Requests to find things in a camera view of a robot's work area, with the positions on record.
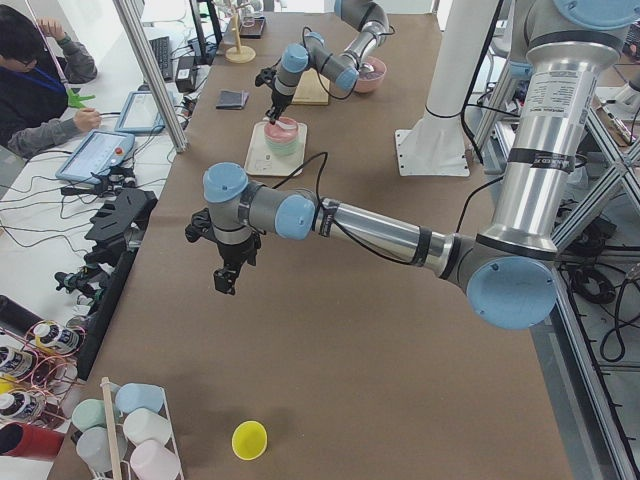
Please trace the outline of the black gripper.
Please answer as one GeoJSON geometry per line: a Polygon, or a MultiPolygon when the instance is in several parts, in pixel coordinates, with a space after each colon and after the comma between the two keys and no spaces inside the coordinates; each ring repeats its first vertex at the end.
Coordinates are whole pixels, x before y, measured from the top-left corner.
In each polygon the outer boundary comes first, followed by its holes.
{"type": "Polygon", "coordinates": [[[214,271],[213,284],[216,291],[226,295],[236,294],[235,284],[242,266],[245,263],[255,266],[261,248],[258,232],[246,226],[220,228],[213,223],[207,208],[192,214],[185,237],[190,243],[204,238],[217,245],[225,266],[214,271]]]}
{"type": "Polygon", "coordinates": [[[277,85],[277,69],[275,67],[265,67],[255,77],[255,86],[267,86],[271,90],[271,106],[265,112],[270,124],[275,124],[291,104],[292,95],[281,92],[277,85]]]}

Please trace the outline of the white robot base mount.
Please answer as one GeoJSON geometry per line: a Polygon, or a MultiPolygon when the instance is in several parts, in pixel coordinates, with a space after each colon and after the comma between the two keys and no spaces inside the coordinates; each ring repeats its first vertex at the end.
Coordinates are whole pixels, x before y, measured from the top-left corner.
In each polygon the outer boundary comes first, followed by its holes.
{"type": "Polygon", "coordinates": [[[412,129],[395,132],[402,176],[469,175],[463,108],[501,8],[502,3],[497,0],[452,3],[424,114],[412,129]]]}

